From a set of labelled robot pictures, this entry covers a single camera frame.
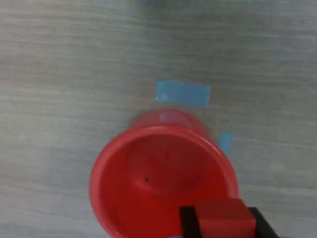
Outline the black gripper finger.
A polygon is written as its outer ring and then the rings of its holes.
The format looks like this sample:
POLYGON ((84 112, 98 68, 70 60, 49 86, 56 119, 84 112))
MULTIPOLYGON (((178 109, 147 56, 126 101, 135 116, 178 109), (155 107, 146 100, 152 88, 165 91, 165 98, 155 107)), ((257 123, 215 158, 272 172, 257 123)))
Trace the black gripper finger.
POLYGON ((256 207, 249 207, 249 211, 256 220, 255 238, 279 238, 279 235, 256 207))
POLYGON ((184 238, 202 238, 199 221, 194 206, 179 208, 184 238))

